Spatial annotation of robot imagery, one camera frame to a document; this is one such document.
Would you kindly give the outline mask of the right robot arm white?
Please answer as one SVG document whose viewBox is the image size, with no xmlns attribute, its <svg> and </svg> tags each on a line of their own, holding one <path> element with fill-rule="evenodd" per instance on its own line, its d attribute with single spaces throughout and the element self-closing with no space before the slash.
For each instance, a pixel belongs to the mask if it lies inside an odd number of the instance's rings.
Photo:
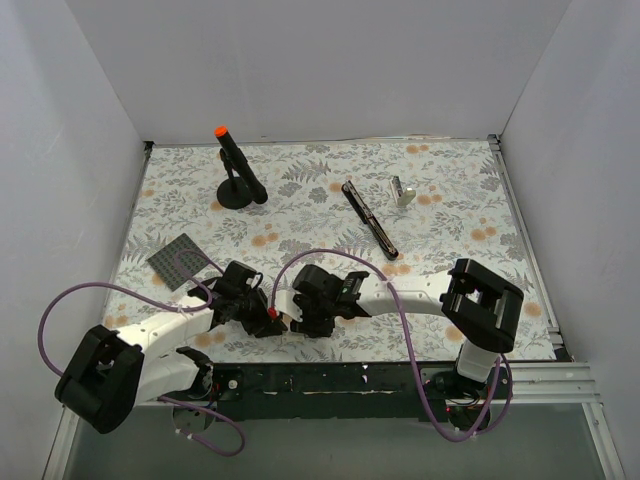
<svg viewBox="0 0 640 480">
<path fill-rule="evenodd" d="M 331 336 L 337 317 L 372 318 L 399 308 L 445 317 L 464 336 L 452 373 L 453 387 L 471 398 L 488 386 L 498 357 L 514 349 L 523 301 L 519 287 L 463 258 L 449 271 L 398 280 L 383 280 L 367 271 L 340 278 L 306 265 L 291 289 L 277 294 L 276 309 L 291 318 L 291 331 L 310 338 Z"/>
</svg>

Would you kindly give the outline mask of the beige stapler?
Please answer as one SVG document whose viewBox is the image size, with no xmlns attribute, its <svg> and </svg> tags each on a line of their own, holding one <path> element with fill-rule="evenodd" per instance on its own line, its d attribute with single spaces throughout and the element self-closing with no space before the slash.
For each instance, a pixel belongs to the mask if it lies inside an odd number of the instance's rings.
<svg viewBox="0 0 640 480">
<path fill-rule="evenodd" d="M 393 176 L 390 180 L 390 187 L 394 202 L 398 207 L 408 206 L 416 197 L 416 191 L 405 187 L 398 176 Z"/>
</svg>

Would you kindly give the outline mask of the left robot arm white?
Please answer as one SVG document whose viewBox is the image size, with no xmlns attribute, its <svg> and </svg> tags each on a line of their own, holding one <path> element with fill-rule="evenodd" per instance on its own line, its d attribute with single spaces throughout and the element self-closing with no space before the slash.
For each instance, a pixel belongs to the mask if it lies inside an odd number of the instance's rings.
<svg viewBox="0 0 640 480">
<path fill-rule="evenodd" d="M 177 306 L 120 329 L 91 328 L 62 372 L 55 398 L 100 433 L 165 394 L 212 399 L 214 363 L 186 343 L 228 321 L 240 322 L 256 338 L 286 332 L 260 283 L 258 272 L 233 261 L 221 276 L 197 283 Z"/>
</svg>

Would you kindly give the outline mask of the black stapler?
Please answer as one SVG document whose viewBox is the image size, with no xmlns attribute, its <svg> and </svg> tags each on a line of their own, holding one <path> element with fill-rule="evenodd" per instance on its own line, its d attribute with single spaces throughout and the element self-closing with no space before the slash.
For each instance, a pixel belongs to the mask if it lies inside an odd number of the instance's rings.
<svg viewBox="0 0 640 480">
<path fill-rule="evenodd" d="M 399 256 L 398 249 L 392 243 L 368 205 L 364 202 L 353 183 L 347 180 L 342 184 L 341 191 L 362 223 L 369 228 L 385 257 L 391 261 L 396 260 Z"/>
</svg>

